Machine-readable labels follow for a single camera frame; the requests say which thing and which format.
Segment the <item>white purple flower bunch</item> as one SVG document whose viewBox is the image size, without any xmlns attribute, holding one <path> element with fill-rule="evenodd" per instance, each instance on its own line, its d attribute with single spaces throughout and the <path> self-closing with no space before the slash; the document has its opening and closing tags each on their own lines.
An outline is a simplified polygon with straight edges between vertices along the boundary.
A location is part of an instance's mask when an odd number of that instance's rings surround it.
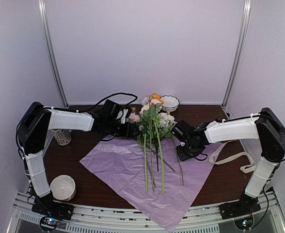
<svg viewBox="0 0 285 233">
<path fill-rule="evenodd" d="M 156 112 L 151 117 L 152 145 L 155 150 L 159 149 L 156 129 L 158 130 L 160 141 L 164 138 L 172 138 L 171 129 L 175 124 L 175 118 L 170 113 Z M 159 171 L 159 160 L 156 159 L 157 171 Z"/>
</svg>

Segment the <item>pink flower bunch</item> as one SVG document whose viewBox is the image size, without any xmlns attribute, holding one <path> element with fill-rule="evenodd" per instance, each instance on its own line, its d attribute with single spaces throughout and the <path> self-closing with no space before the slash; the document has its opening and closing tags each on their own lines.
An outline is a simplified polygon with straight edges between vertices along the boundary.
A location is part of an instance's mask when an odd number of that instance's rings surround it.
<svg viewBox="0 0 285 233">
<path fill-rule="evenodd" d="M 155 156 L 151 150 L 155 150 L 152 145 L 152 133 L 151 133 L 151 117 L 155 115 L 156 112 L 162 112 L 162 104 L 151 104 L 149 102 L 149 97 L 143 100 L 141 109 L 138 111 L 135 107 L 131 107 L 132 113 L 129 116 L 129 121 L 135 123 L 140 131 L 138 137 L 142 138 L 143 141 L 143 156 L 144 156 L 144 175 L 145 175 L 145 191 L 149 191 L 149 181 L 151 181 L 152 191 L 155 191 L 156 184 L 153 172 L 153 156 Z M 159 138 L 158 130 L 156 129 L 160 160 L 163 163 L 163 152 L 161 141 Z"/>
</svg>

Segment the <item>blue flower bunch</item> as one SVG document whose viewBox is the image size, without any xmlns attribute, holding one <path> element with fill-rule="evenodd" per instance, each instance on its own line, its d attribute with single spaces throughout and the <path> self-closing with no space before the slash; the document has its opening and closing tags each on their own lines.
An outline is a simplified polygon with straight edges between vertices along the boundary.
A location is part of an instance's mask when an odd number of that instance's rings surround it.
<svg viewBox="0 0 285 233">
<path fill-rule="evenodd" d="M 140 146 L 142 146 L 142 148 L 144 148 L 143 139 L 142 139 L 141 137 L 138 137 L 138 138 L 137 138 L 137 141 L 138 141 L 138 144 L 139 144 Z M 151 150 L 151 152 L 156 156 L 157 160 L 160 159 L 159 149 L 157 149 L 157 150 Z M 171 165 L 169 165 L 164 159 L 163 159 L 163 162 L 164 162 L 164 164 L 165 164 L 170 170 L 172 170 L 173 172 L 175 172 L 175 169 L 174 169 Z"/>
</svg>

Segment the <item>purple tissue paper sheet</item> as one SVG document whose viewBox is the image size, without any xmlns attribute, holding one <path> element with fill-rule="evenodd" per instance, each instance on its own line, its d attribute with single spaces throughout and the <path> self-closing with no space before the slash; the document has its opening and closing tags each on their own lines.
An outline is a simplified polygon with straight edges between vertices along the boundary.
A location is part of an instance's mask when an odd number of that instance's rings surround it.
<svg viewBox="0 0 285 233">
<path fill-rule="evenodd" d="M 115 138 L 99 142 L 80 163 L 114 192 L 153 222 L 176 229 L 206 182 L 212 168 L 208 160 L 177 161 L 179 141 L 162 141 L 161 163 L 136 140 Z"/>
</svg>

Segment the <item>cream ribbon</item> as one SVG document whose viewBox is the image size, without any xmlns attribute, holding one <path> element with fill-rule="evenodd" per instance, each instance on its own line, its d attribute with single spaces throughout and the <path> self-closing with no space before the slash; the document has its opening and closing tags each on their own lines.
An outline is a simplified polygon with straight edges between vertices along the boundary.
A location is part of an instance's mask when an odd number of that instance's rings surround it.
<svg viewBox="0 0 285 233">
<path fill-rule="evenodd" d="M 243 152 L 239 152 L 237 154 L 234 154 L 234 155 L 231 155 L 225 159 L 222 159 L 222 160 L 219 160 L 217 161 L 217 158 L 220 154 L 220 152 L 222 151 L 222 149 L 226 146 L 226 144 L 230 143 L 230 141 L 228 142 L 225 142 L 223 144 L 221 144 L 220 146 L 217 147 L 217 149 L 211 153 L 211 155 L 209 156 L 209 162 L 213 165 L 223 165 L 223 164 L 226 164 L 226 163 L 229 163 L 231 161 L 234 161 L 236 160 L 237 158 L 240 158 L 242 156 L 246 156 L 248 161 L 249 161 L 249 164 L 248 165 L 244 165 L 244 166 L 241 166 L 240 167 L 240 171 L 242 171 L 243 173 L 250 173 L 250 172 L 254 172 L 255 168 L 256 168 L 256 162 L 255 160 L 252 158 L 252 156 L 243 151 Z"/>
</svg>

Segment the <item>white small blossom stem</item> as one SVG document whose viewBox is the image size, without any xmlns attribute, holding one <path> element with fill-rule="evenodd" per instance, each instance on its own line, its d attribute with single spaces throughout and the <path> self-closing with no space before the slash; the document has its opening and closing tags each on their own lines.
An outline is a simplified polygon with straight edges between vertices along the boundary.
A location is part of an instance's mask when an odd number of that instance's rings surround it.
<svg viewBox="0 0 285 233">
<path fill-rule="evenodd" d="M 178 162 L 178 166 L 179 166 L 179 170 L 180 170 L 180 174 L 181 174 L 181 182 L 182 182 L 182 185 L 184 186 L 184 174 L 183 174 L 183 168 L 181 166 L 181 163 L 180 163 L 180 159 L 178 157 L 178 153 L 177 153 L 177 149 L 176 149 L 176 144 L 175 144 L 175 141 L 173 138 L 171 138 L 171 142 L 173 144 L 173 147 L 174 147 L 174 151 L 175 151 L 175 154 L 176 154 L 176 159 L 177 159 L 177 162 Z"/>
</svg>

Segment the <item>orange flower stem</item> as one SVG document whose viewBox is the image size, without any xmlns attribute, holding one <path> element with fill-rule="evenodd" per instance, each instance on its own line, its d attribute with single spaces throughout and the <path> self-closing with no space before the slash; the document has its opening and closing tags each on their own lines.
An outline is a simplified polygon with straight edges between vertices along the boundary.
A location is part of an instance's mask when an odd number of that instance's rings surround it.
<svg viewBox="0 0 285 233">
<path fill-rule="evenodd" d="M 156 93 L 153 93 L 150 97 L 149 97 L 149 102 L 151 104 L 164 104 L 164 101 L 161 99 L 161 96 L 159 96 Z"/>
</svg>

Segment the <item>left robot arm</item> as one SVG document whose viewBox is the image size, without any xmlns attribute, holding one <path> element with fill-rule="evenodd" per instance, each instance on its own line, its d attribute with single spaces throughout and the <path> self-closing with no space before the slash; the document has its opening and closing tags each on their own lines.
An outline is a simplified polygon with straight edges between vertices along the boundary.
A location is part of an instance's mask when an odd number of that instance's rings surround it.
<svg viewBox="0 0 285 233">
<path fill-rule="evenodd" d="M 48 184 L 44 165 L 47 135 L 52 130 L 73 130 L 111 135 L 112 137 L 136 138 L 139 129 L 129 121 L 131 109 L 112 100 L 100 107 L 87 110 L 70 110 L 44 106 L 33 102 L 16 128 L 16 144 L 24 163 L 26 176 L 32 185 L 35 204 L 47 216 L 57 211 Z"/>
</svg>

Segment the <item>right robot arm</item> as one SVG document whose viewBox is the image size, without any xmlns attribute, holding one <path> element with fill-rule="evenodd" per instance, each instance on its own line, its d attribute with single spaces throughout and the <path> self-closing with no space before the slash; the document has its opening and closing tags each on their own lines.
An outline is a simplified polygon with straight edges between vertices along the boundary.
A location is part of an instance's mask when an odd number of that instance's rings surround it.
<svg viewBox="0 0 285 233">
<path fill-rule="evenodd" d="M 249 165 L 241 167 L 252 176 L 236 203 L 239 214 L 246 214 L 254 207 L 254 200 L 272 179 L 277 166 L 285 156 L 285 127 L 268 107 L 248 116 L 203 122 L 193 127 L 181 120 L 174 124 L 171 133 L 181 145 L 176 147 L 181 161 L 199 159 L 203 155 L 211 164 L 231 162 L 243 155 Z M 241 141 L 246 151 L 217 161 L 222 149 L 230 142 Z"/>
</svg>

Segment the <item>plain white round bowl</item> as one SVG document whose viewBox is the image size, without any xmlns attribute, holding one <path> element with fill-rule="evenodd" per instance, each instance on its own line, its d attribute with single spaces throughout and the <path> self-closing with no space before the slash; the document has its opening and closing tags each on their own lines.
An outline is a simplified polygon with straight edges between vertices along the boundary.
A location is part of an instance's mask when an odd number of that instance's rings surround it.
<svg viewBox="0 0 285 233">
<path fill-rule="evenodd" d="M 60 201 L 70 201 L 76 194 L 76 183 L 68 175 L 54 178 L 50 184 L 53 197 Z"/>
</svg>

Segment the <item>right round circuit board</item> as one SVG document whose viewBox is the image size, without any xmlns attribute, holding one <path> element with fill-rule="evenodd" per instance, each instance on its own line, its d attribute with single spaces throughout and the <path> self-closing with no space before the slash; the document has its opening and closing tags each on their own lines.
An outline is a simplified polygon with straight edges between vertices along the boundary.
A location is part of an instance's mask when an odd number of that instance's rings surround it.
<svg viewBox="0 0 285 233">
<path fill-rule="evenodd" d="M 254 219 L 252 217 L 245 217 L 234 220 L 237 229 L 247 231 L 253 227 Z"/>
</svg>

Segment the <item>left round circuit board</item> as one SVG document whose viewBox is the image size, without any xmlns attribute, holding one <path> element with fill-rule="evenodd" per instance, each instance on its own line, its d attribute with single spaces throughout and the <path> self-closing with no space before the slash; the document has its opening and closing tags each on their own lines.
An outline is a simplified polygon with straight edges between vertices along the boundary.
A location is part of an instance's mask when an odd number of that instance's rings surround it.
<svg viewBox="0 0 285 233">
<path fill-rule="evenodd" d="M 50 216 L 44 216 L 39 221 L 39 226 L 44 231 L 53 231 L 59 226 L 60 221 Z"/>
</svg>

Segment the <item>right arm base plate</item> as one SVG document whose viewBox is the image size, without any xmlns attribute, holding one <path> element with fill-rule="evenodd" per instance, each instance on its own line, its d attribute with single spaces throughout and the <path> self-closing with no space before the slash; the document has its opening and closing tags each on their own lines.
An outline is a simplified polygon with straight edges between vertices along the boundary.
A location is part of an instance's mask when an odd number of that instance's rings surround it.
<svg viewBox="0 0 285 233">
<path fill-rule="evenodd" d="M 253 212 L 261 210 L 258 198 L 240 198 L 234 202 L 226 202 L 219 206 L 222 219 L 236 218 L 244 215 L 250 215 Z"/>
</svg>

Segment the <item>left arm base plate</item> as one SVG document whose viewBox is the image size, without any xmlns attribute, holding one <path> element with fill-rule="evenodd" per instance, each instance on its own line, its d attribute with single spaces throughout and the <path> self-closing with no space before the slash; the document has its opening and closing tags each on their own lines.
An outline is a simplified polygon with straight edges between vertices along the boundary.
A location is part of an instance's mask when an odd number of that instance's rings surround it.
<svg viewBox="0 0 285 233">
<path fill-rule="evenodd" d="M 71 220 L 74 206 L 53 200 L 36 199 L 32 206 L 32 211 L 59 220 Z"/>
</svg>

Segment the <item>aluminium right corner post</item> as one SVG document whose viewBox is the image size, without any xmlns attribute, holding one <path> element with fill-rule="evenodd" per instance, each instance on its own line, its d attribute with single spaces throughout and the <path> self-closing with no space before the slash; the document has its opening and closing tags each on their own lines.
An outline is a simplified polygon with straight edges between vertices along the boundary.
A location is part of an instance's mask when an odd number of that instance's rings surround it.
<svg viewBox="0 0 285 233">
<path fill-rule="evenodd" d="M 243 52 L 243 48 L 245 45 L 247 32 L 249 28 L 249 22 L 250 22 L 250 16 L 251 16 L 251 5 L 252 5 L 251 0 L 244 1 L 236 52 L 235 52 L 235 56 L 233 59 L 233 65 L 231 68 L 228 85 L 227 85 L 226 92 L 224 94 L 224 98 L 222 101 L 223 109 L 227 109 L 229 98 L 231 96 L 234 82 L 237 77 L 238 68 L 239 68 L 241 58 L 242 58 L 242 52 Z"/>
</svg>

